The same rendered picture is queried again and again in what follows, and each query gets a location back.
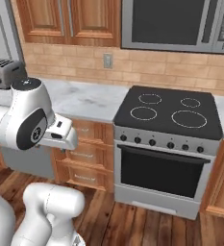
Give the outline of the wooden wall cupboard door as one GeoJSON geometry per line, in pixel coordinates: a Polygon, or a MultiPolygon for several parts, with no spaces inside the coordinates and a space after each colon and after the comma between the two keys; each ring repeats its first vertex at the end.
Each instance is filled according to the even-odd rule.
{"type": "Polygon", "coordinates": [[[73,45],[120,46],[121,0],[72,0],[73,45]]]}
{"type": "Polygon", "coordinates": [[[58,0],[16,0],[24,39],[31,43],[64,44],[58,0]]]}

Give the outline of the black and silver stove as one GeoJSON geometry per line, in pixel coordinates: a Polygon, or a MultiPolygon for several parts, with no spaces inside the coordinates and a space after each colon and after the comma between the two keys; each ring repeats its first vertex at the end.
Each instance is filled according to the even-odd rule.
{"type": "Polygon", "coordinates": [[[168,213],[194,220],[200,209],[204,193],[198,200],[157,191],[148,191],[121,184],[121,154],[118,144],[134,146],[167,153],[200,157],[211,160],[211,167],[205,171],[207,183],[218,152],[223,132],[214,98],[209,92],[168,89],[147,86],[132,86],[126,94],[113,120],[114,147],[114,199],[117,202],[168,213]],[[135,143],[135,137],[141,143],[135,143]],[[149,144],[150,139],[156,145],[149,144]],[[168,142],[174,148],[167,147],[168,142]],[[189,149],[184,151],[183,144],[189,149]],[[203,153],[197,147],[204,148],[203,153]]]}

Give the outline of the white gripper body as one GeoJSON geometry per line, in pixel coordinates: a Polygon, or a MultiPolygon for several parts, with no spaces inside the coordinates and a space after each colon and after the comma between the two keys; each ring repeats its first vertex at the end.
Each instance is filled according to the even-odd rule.
{"type": "Polygon", "coordinates": [[[78,147],[78,136],[76,130],[71,128],[64,138],[53,138],[44,136],[39,144],[59,149],[75,150],[78,147]]]}

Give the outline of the grey wall outlet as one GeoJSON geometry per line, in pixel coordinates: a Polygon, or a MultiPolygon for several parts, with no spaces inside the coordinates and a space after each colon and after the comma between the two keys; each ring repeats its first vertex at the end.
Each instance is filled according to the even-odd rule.
{"type": "Polygon", "coordinates": [[[105,68],[112,68],[112,54],[105,53],[103,55],[103,63],[105,68]]]}

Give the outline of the silver toaster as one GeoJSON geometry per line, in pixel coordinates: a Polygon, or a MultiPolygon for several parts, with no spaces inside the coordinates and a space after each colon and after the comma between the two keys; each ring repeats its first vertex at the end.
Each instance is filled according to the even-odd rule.
{"type": "Polygon", "coordinates": [[[15,81],[28,77],[22,61],[0,59],[0,89],[9,89],[15,81]]]}

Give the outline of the grey dishwasher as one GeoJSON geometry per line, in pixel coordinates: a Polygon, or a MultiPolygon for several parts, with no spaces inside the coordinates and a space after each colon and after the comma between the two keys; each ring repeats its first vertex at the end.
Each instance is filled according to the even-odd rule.
{"type": "Polygon", "coordinates": [[[1,147],[0,151],[5,164],[10,169],[43,178],[54,178],[50,149],[48,147],[33,147],[27,151],[1,147]]]}

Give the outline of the wooden base cupboard door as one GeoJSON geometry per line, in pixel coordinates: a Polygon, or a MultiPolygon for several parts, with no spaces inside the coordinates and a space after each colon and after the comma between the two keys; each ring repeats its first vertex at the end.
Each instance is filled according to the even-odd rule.
{"type": "Polygon", "coordinates": [[[224,217],[224,140],[218,149],[200,211],[224,217]]]}

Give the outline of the black glass oven door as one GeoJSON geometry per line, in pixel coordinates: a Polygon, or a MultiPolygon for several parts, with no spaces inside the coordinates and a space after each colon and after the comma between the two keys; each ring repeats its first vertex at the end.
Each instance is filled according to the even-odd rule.
{"type": "Polygon", "coordinates": [[[157,191],[198,201],[207,183],[205,171],[210,163],[194,164],[131,154],[118,148],[121,154],[122,185],[157,191]]]}

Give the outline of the silver microwave oven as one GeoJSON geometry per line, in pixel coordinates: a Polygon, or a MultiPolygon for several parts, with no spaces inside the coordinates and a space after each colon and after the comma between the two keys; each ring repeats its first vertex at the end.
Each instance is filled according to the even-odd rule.
{"type": "Polygon", "coordinates": [[[128,49],[224,54],[224,0],[211,38],[202,42],[210,0],[122,0],[121,46],[128,49]]]}

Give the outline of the grey fridge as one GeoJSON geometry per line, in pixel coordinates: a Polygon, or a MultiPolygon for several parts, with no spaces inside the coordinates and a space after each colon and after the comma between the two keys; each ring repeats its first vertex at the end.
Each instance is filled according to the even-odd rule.
{"type": "Polygon", "coordinates": [[[11,0],[0,0],[0,59],[24,61],[11,0]]]}

